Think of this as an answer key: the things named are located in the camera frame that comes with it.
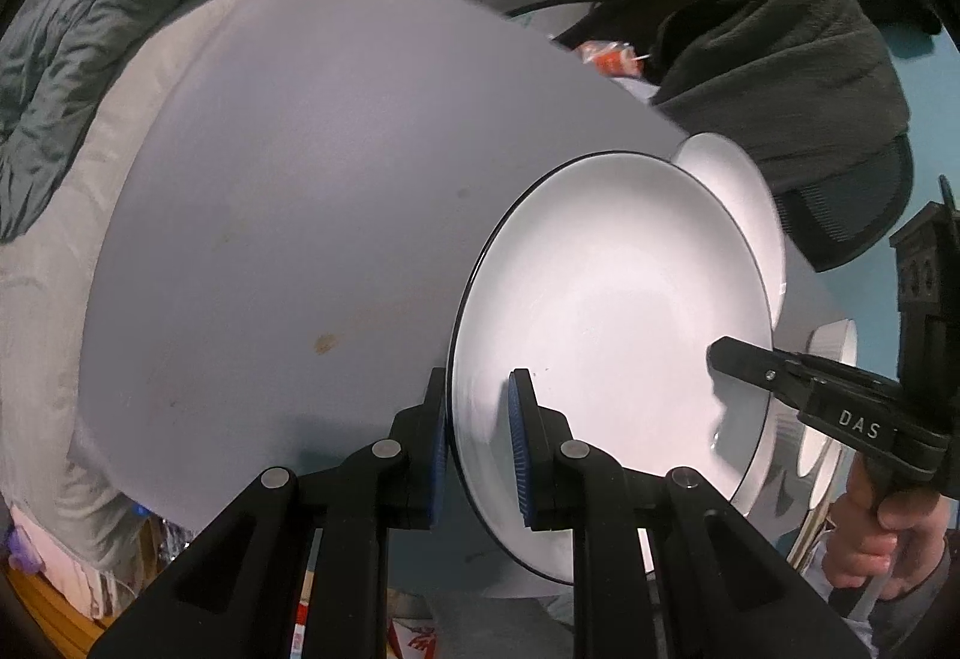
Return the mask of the right hand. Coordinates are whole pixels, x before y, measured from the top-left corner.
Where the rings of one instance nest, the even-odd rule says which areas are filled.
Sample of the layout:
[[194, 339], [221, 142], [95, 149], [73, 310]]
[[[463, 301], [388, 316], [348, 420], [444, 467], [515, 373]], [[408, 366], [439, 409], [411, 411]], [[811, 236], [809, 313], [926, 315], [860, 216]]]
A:
[[825, 578], [835, 589], [859, 589], [869, 579], [887, 578], [880, 599], [910, 594], [944, 558], [951, 512], [952, 501], [931, 489], [878, 500], [866, 459], [857, 453], [846, 492], [830, 513], [835, 530], [823, 555]]

